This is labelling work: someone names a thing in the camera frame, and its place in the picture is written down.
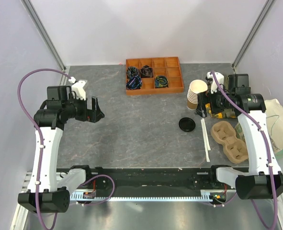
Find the dark rolled tie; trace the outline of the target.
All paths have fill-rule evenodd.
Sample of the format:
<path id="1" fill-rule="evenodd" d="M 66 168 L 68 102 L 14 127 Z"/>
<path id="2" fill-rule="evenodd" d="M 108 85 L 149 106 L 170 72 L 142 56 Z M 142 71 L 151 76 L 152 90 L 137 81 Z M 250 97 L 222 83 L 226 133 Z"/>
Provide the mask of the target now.
<path id="1" fill-rule="evenodd" d="M 134 66 L 130 66 L 130 67 L 127 68 L 126 74 L 127 74 L 127 77 L 130 79 L 132 77 L 138 76 L 139 70 L 138 70 L 138 68 L 136 68 Z"/>

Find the green yellow rolled tie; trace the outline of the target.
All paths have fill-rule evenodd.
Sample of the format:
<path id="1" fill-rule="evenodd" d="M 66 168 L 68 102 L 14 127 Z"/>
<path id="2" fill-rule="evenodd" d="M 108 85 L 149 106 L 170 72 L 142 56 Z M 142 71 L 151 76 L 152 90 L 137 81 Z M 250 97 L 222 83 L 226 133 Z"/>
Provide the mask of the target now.
<path id="1" fill-rule="evenodd" d="M 168 78 L 163 75 L 157 75 L 154 79 L 155 88 L 168 88 L 169 82 Z"/>

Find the black plastic cup lid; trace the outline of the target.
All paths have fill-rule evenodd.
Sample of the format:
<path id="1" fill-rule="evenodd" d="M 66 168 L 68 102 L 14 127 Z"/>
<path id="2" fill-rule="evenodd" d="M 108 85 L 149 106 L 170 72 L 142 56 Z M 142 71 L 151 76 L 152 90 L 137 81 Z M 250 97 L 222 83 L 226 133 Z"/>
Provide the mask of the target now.
<path id="1" fill-rule="evenodd" d="M 192 132 L 195 127 L 195 121 L 189 117 L 183 117 L 179 120 L 179 128 L 184 132 Z"/>

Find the green printed paper bag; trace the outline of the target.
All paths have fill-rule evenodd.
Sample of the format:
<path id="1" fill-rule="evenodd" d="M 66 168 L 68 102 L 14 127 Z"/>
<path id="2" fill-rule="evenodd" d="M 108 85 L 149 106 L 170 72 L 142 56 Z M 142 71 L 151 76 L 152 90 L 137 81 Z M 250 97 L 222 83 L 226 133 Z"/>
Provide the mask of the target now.
<path id="1" fill-rule="evenodd" d="M 283 157 L 283 107 L 277 99 L 266 100 L 267 130 L 275 156 Z"/>

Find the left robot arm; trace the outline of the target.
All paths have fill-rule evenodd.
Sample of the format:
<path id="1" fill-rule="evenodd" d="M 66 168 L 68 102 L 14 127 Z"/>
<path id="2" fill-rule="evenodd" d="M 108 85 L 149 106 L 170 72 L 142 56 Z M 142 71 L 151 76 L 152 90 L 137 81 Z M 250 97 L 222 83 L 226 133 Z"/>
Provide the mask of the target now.
<path id="1" fill-rule="evenodd" d="M 63 179 L 57 180 L 58 148 L 67 121 L 74 118 L 96 123 L 105 117 L 96 97 L 91 99 L 92 108 L 87 108 L 85 84 L 80 80 L 71 86 L 49 86 L 47 100 L 34 115 L 39 130 L 35 132 L 32 176 L 27 191 L 18 195 L 18 203 L 31 212 L 64 213 L 72 193 L 93 183 L 88 165 L 72 166 Z"/>

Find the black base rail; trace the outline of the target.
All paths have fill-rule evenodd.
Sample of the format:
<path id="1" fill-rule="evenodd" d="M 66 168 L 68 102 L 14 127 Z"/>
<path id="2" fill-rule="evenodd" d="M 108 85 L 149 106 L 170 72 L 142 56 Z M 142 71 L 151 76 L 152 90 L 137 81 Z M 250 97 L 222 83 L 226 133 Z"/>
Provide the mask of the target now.
<path id="1" fill-rule="evenodd" d="M 210 168 L 92 168 L 91 182 L 75 191 L 106 197 L 180 197 L 233 192 L 234 188 L 213 179 Z"/>

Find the orange wooden compartment tray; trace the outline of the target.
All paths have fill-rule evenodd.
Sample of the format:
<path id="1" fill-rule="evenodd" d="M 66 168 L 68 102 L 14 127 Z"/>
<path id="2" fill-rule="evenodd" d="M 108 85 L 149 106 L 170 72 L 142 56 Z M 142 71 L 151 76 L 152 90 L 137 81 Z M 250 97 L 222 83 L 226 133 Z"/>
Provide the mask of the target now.
<path id="1" fill-rule="evenodd" d="M 125 79 L 125 91 L 130 96 L 184 91 L 178 57 L 127 59 Z"/>

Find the stack of paper cups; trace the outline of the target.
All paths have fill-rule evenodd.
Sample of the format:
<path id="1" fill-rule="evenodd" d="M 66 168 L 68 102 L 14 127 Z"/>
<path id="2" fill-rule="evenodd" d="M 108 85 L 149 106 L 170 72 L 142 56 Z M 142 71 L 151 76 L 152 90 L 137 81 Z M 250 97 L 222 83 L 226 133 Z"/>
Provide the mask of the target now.
<path id="1" fill-rule="evenodd" d="M 195 110 L 198 105 L 198 94 L 207 91 L 207 83 L 203 80 L 193 80 L 187 93 L 187 108 Z"/>

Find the camouflage cloth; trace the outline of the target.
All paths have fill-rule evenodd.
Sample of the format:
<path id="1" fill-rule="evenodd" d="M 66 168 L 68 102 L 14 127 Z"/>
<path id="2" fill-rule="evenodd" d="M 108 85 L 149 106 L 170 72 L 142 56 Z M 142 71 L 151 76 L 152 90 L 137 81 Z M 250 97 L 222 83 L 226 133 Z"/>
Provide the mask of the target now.
<path id="1" fill-rule="evenodd" d="M 232 104 L 229 103 L 229 101 L 225 98 L 225 96 L 223 96 L 224 98 L 222 99 L 222 104 L 223 104 L 223 107 L 224 107 L 224 111 L 221 112 L 221 113 L 218 113 L 216 115 L 213 115 L 211 113 L 211 110 L 210 110 L 210 104 L 208 102 L 206 102 L 206 110 L 207 110 L 207 113 L 211 116 L 211 117 L 214 117 L 214 118 L 218 118 L 218 119 L 222 119 L 222 118 L 236 118 L 236 115 L 235 115 L 235 112 L 234 112 L 234 108 L 232 107 Z"/>

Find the cardboard cup carrier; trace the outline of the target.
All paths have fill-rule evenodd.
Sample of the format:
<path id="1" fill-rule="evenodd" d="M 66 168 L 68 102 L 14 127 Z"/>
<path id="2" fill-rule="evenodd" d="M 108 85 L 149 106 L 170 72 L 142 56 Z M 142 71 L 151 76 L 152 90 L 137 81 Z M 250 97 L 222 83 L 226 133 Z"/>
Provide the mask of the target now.
<path id="1" fill-rule="evenodd" d="M 214 124 L 210 132 L 215 142 L 222 145 L 224 154 L 232 163 L 239 164 L 249 158 L 246 143 L 237 138 L 236 131 L 229 122 Z"/>

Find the white wrapped straw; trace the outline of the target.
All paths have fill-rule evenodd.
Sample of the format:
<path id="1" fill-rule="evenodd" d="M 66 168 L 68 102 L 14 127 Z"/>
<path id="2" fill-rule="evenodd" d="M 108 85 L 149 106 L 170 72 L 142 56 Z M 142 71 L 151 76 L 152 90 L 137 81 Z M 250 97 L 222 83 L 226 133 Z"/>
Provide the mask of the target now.
<path id="1" fill-rule="evenodd" d="M 208 134 L 207 134 L 207 129 L 206 129 L 206 124 L 205 124 L 204 118 L 201 119 L 201 126 L 202 126 L 202 132 L 203 132 L 203 136 L 204 136 L 204 142 L 205 142 L 205 145 L 206 145 L 206 149 L 210 151 L 211 148 L 210 148 L 210 144 L 209 144 L 209 139 L 208 139 Z"/>
<path id="2" fill-rule="evenodd" d="M 210 162 L 210 159 L 209 159 L 209 154 L 208 154 L 208 136 L 207 136 L 207 133 L 206 133 L 206 130 L 205 130 L 205 126 L 203 123 L 201 123 L 201 126 L 202 126 L 202 131 L 203 131 L 203 137 L 204 137 L 204 147 L 205 147 L 205 157 L 206 157 L 206 161 L 207 162 Z"/>

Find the brown rolled tie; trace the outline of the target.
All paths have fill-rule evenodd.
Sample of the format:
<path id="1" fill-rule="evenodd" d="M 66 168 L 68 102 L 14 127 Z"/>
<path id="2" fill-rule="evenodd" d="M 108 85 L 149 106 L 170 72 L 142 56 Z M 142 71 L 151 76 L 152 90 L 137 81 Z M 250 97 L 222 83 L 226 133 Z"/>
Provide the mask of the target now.
<path id="1" fill-rule="evenodd" d="M 153 68 L 145 65 L 140 70 L 141 78 L 152 78 L 153 77 Z"/>

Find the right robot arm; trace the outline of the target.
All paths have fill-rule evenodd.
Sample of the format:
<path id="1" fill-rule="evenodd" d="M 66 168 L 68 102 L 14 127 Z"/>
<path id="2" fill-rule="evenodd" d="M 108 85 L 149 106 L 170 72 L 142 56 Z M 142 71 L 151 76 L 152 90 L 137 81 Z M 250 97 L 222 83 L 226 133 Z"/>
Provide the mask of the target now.
<path id="1" fill-rule="evenodd" d="M 213 166 L 214 173 L 207 177 L 208 185 L 217 189 L 227 184 L 236 189 L 240 199 L 277 198 L 283 193 L 283 173 L 273 155 L 263 96 L 250 92 L 248 79 L 242 85 L 236 83 L 227 89 L 217 72 L 208 72 L 205 79 L 208 89 L 198 94 L 196 114 L 207 117 L 206 104 L 213 114 L 232 109 L 242 127 L 249 159 L 248 172 L 230 166 Z"/>

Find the blue striped rolled tie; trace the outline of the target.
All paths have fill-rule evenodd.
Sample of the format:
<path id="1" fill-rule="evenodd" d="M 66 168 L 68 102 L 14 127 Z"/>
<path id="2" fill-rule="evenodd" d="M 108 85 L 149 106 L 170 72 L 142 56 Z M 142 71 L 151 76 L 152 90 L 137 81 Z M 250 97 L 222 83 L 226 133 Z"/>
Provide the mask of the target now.
<path id="1" fill-rule="evenodd" d="M 126 83 L 127 90 L 139 90 L 142 87 L 142 80 L 139 76 L 133 76 Z"/>

